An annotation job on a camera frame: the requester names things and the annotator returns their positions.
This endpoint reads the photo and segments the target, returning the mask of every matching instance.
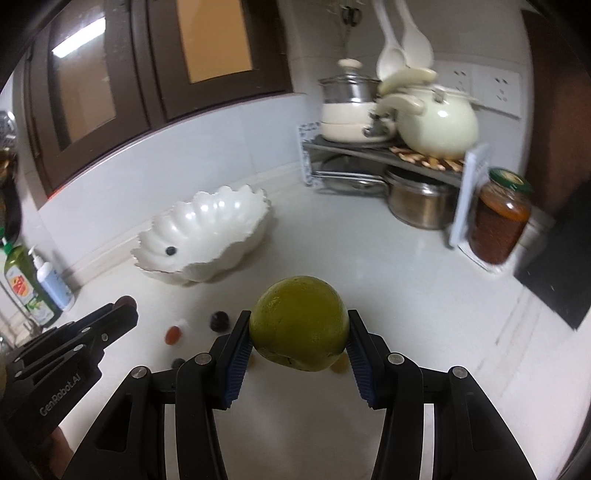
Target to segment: white ladle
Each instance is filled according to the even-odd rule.
[[[428,38],[417,28],[406,0],[396,0],[396,8],[404,24],[402,47],[408,66],[413,68],[431,68],[433,65],[433,48]]]
[[[382,27],[382,32],[384,32],[386,40],[382,53],[379,54],[375,70],[378,78],[380,80],[385,80],[390,77],[390,75],[406,68],[407,62],[404,51],[394,35],[392,24],[390,23],[390,19],[386,13],[386,7],[384,6],[384,0],[374,0],[374,10],[378,17],[379,26]]]

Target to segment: frosted glass panel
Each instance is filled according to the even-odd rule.
[[[100,0],[72,2],[53,22],[50,97],[62,150],[115,117],[106,28]]]
[[[191,83],[252,70],[240,0],[177,0]]]

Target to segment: white tile wall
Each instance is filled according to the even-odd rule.
[[[527,34],[521,18],[524,0],[413,0],[408,7],[419,29],[441,53],[478,55],[520,64],[529,62]],[[404,32],[394,2],[386,2],[395,35]],[[353,29],[353,57],[376,55],[384,36],[370,2],[360,6],[363,21]]]
[[[302,56],[301,39],[298,32],[296,11],[293,0],[277,0],[279,14],[283,21],[287,41],[287,58],[298,59]]]
[[[341,59],[344,55],[339,38],[339,20],[328,12],[329,2],[291,0],[295,13],[301,57]]]
[[[0,91],[0,110],[12,111],[12,82],[14,74],[10,75],[6,85]]]
[[[518,72],[521,75],[520,119],[494,110],[477,109],[480,141],[493,147],[491,164],[525,174],[530,153],[532,116],[534,108],[533,73],[530,64],[489,59],[473,55],[435,54],[435,70],[438,60],[459,61]]]
[[[242,129],[252,165],[257,173],[297,159],[299,149],[296,126],[306,122],[302,95],[281,100],[264,99],[239,105]]]
[[[294,90],[306,94],[309,121],[320,119],[323,103],[322,88],[318,80],[342,73],[337,59],[308,57],[290,61]]]
[[[298,160],[303,95],[205,113],[143,138],[74,179],[40,210],[69,267],[178,200]]]
[[[19,172],[18,174],[17,190],[22,207],[21,240],[29,248],[35,246],[38,253],[54,262],[59,271],[63,270],[65,265],[60,261],[59,249],[47,231],[41,215],[35,207],[27,189],[27,184],[24,181],[23,172]]]
[[[361,67],[361,73],[363,75],[373,78],[378,77],[375,73],[375,66],[378,64],[378,57],[379,55],[363,55],[355,57],[363,64],[363,66]]]

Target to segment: bottle label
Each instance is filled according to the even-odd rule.
[[[12,291],[40,326],[54,317],[55,313],[39,298],[38,293],[18,267],[10,267],[6,272],[6,279]]]
[[[74,294],[55,270],[51,270],[40,283],[58,308],[63,310],[69,305]]]

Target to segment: green fruit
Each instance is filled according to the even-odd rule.
[[[317,372],[331,366],[349,337],[349,316],[339,294],[314,277],[291,277],[269,288],[251,313],[256,350],[287,367]]]

